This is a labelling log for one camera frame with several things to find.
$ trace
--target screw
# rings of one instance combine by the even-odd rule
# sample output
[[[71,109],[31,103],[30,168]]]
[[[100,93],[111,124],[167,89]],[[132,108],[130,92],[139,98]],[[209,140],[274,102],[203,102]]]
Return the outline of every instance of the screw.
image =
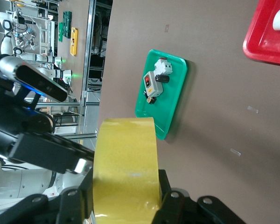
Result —
[[[32,200],[32,202],[39,202],[39,201],[41,201],[40,197],[36,197],[35,199]]]
[[[179,195],[178,195],[178,193],[177,193],[177,192],[172,192],[172,193],[171,193],[171,197],[178,198],[178,197],[179,197]]]
[[[76,193],[77,193],[77,191],[73,190],[73,191],[69,192],[67,195],[68,196],[74,196]]]
[[[210,198],[208,198],[208,197],[204,198],[204,199],[203,199],[203,202],[204,202],[205,204],[213,204],[213,201],[212,201]]]

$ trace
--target green object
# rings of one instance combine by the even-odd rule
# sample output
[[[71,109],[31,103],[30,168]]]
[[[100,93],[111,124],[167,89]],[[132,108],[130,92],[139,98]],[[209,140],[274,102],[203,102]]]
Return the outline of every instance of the green object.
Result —
[[[70,23],[71,23],[71,12],[63,12],[63,35],[66,38],[70,38]]]
[[[145,91],[143,77],[154,70],[154,64],[160,57],[167,58],[172,65],[172,73],[169,75],[170,81],[163,83],[163,93],[158,96],[154,104],[148,104],[146,97],[143,95]],[[136,117],[153,117],[156,136],[163,140],[169,131],[170,124],[175,112],[177,101],[182,90],[182,84],[187,74],[187,64],[184,59],[170,55],[158,50],[151,50],[148,53],[141,85],[136,103]]]
[[[62,37],[63,37],[63,23],[59,23],[59,28],[58,28],[58,40],[62,42]]]

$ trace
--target red tray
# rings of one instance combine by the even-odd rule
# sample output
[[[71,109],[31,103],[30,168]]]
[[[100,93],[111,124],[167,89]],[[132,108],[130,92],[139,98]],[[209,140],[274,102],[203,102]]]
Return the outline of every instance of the red tray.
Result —
[[[280,64],[280,31],[273,30],[279,10],[280,0],[259,1],[243,44],[248,58]]]

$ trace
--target white circuit breaker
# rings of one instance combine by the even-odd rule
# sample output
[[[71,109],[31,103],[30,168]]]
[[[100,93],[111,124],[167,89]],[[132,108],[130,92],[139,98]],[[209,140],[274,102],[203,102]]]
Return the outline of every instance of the white circuit breaker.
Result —
[[[163,93],[163,85],[158,80],[159,76],[169,75],[172,73],[171,63],[165,58],[160,58],[154,64],[154,71],[149,71],[144,77],[145,89],[148,97],[157,97]]]

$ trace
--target yellow object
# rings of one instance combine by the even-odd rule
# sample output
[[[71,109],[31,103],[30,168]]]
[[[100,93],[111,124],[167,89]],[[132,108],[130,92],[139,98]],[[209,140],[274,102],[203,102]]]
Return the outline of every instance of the yellow object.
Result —
[[[153,118],[105,120],[93,167],[97,224],[152,222],[160,206]]]
[[[77,54],[77,41],[78,41],[78,30],[74,27],[71,28],[70,32],[70,54]]]
[[[23,2],[23,1],[21,1],[21,0],[10,0],[10,1]],[[24,7],[24,6],[25,6],[25,5],[19,4],[19,3],[17,3],[16,5],[17,5],[18,7]]]

